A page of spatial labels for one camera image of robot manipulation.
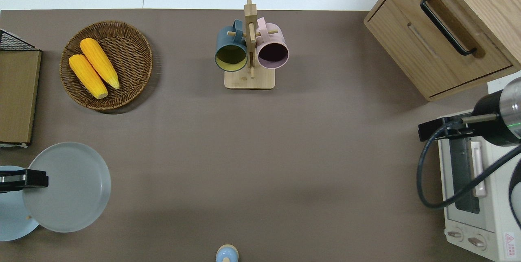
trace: mug rack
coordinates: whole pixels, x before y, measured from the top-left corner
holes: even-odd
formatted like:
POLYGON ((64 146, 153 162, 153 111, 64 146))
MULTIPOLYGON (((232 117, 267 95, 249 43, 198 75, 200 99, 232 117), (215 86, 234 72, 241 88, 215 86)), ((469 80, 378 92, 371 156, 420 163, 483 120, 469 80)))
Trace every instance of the mug rack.
MULTIPOLYGON (((252 89, 269 90, 275 87, 275 70, 258 66, 255 45, 257 36, 257 5, 252 4, 252 0, 246 0, 244 5, 244 21, 246 36, 246 50, 248 55, 247 68, 242 68, 236 72, 225 72, 225 87, 228 89, 252 89)), ((228 32, 228 35, 235 35, 235 32, 228 32)))

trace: plate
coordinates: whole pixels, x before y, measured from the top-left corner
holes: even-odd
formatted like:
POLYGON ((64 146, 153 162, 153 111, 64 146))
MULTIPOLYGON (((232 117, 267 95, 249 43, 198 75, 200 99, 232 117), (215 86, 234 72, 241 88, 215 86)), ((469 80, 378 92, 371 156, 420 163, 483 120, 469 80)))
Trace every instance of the plate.
POLYGON ((65 91, 78 104, 99 111, 123 107, 138 97, 147 85, 152 71, 149 42, 135 27, 121 21, 102 21, 78 32, 65 46, 60 60, 60 79, 65 91), (108 95, 96 99, 81 84, 69 65, 69 58, 82 54, 80 41, 96 39, 108 56, 118 79, 119 89, 107 86, 108 95))
MULTIPOLYGON (((0 170, 20 170, 22 167, 0 166, 0 170)), ((0 194, 0 242, 16 240, 32 232, 38 223, 24 205, 22 191, 0 194)))
POLYGON ((27 210, 49 230, 81 230, 96 221, 108 203, 108 167, 85 144, 54 144, 38 154, 29 168, 46 171, 49 177, 48 187, 23 190, 27 210))

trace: mug handle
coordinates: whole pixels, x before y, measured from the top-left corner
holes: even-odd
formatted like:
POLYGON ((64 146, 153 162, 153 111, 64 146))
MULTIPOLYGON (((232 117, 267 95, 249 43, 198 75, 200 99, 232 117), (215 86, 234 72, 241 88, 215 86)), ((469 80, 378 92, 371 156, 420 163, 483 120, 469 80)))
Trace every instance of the mug handle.
POLYGON ((233 23, 233 30, 235 31, 235 37, 233 38, 233 42, 240 44, 242 41, 242 21, 239 19, 235 19, 235 22, 233 23))
POLYGON ((264 17, 261 17, 257 19, 257 24, 259 25, 259 32, 260 37, 262 37, 263 42, 269 41, 269 34, 268 34, 268 26, 266 25, 266 20, 264 17))

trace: gray plate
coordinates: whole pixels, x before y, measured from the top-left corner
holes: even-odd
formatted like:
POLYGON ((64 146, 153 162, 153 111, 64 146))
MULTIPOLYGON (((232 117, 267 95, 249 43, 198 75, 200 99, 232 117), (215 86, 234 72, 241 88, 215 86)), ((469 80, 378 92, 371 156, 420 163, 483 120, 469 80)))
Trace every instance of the gray plate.
POLYGON ((63 142, 42 151, 29 166, 46 171, 49 187, 24 189, 32 217, 56 232, 73 232, 99 217, 110 196, 110 174, 103 158, 81 143, 63 142))

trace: cutting board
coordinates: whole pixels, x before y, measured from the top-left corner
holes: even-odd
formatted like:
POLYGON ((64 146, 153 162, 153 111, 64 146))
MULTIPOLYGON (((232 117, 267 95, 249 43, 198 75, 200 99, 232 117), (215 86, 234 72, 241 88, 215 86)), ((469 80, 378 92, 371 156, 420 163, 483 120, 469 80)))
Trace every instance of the cutting board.
POLYGON ((0 51, 0 147, 31 143, 41 56, 38 50, 0 51))

